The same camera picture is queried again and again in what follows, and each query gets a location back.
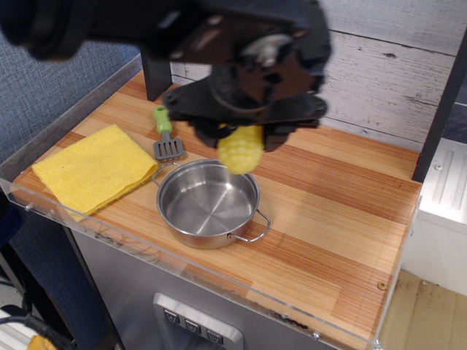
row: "pot handle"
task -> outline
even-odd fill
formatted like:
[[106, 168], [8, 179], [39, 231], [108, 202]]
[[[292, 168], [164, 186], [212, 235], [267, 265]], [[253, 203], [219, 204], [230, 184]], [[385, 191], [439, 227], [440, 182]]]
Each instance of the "pot handle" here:
[[260, 209], [256, 209], [256, 211], [263, 217], [266, 219], [266, 221], [268, 222], [267, 226], [266, 226], [266, 229], [263, 231], [263, 233], [261, 233], [258, 237], [254, 237], [252, 239], [247, 239], [247, 238], [243, 238], [243, 237], [240, 237], [240, 236], [237, 236], [237, 235], [234, 235], [232, 234], [233, 237], [235, 238], [238, 238], [240, 240], [242, 240], [243, 242], [247, 242], [247, 243], [253, 243], [253, 242], [256, 242], [258, 239], [264, 237], [264, 235], [266, 235], [269, 231], [269, 228], [271, 227], [271, 219], [269, 219], [265, 214], [263, 214]]
[[166, 163], [162, 166], [160, 166], [153, 174], [153, 181], [155, 182], [155, 184], [160, 187], [161, 184], [159, 184], [159, 182], [155, 179], [155, 177], [157, 176], [157, 174], [159, 174], [159, 171], [161, 171], [162, 169], [164, 169], [166, 166], [181, 166], [179, 163], [175, 163], [175, 162], [170, 162], [170, 163]]

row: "wooden floor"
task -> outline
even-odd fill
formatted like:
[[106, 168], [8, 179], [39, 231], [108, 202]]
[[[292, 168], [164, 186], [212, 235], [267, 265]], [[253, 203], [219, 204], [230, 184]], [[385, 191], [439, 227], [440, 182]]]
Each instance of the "wooden floor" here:
[[384, 350], [466, 350], [467, 297], [401, 271], [379, 339]]

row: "control panel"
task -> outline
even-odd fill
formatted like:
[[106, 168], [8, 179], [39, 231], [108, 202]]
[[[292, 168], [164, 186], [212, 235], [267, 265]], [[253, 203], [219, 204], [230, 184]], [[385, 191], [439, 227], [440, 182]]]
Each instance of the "control panel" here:
[[190, 335], [197, 335], [218, 345], [218, 349], [243, 350], [244, 348], [242, 333], [219, 319], [162, 293], [155, 293], [153, 305], [159, 326], [163, 329], [163, 336], [166, 338], [164, 343], [168, 348], [175, 347], [171, 344], [177, 342], [182, 335], [180, 330], [173, 328], [173, 325], [184, 328]]

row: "wooden cutting board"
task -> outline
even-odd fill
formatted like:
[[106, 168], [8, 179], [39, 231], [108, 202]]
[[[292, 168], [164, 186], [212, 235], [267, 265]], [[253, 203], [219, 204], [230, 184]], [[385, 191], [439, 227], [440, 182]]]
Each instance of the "wooden cutting board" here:
[[[161, 137], [151, 113], [160, 103], [146, 99], [140, 73], [40, 159], [111, 124], [153, 155], [153, 143]], [[174, 123], [171, 137], [181, 139], [186, 151], [179, 163], [217, 157], [185, 123]], [[271, 310], [272, 316], [287, 314], [283, 321], [294, 327], [365, 349], [364, 342], [306, 314], [374, 339], [420, 193], [421, 184], [411, 181], [417, 158], [416, 152], [329, 128], [295, 132], [252, 173], [260, 186], [259, 209], [272, 221], [268, 234], [253, 244], [209, 251], [181, 244], [158, 214], [158, 187], [151, 181], [93, 215], [104, 225], [89, 219], [80, 225], [177, 265], [192, 278]], [[164, 169], [161, 178], [168, 172]], [[55, 200], [31, 168], [15, 184]], [[17, 195], [44, 202], [23, 191]], [[60, 210], [54, 207], [55, 214]], [[264, 221], [256, 215], [247, 237], [259, 235]]]

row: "yellow towel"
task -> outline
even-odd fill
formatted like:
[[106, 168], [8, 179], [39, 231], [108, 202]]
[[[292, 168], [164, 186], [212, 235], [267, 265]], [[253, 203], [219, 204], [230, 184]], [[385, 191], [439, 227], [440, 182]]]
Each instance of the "yellow towel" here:
[[[118, 126], [108, 126], [32, 166], [64, 206], [91, 215], [149, 179], [157, 163]], [[81, 217], [72, 215], [76, 221]]]

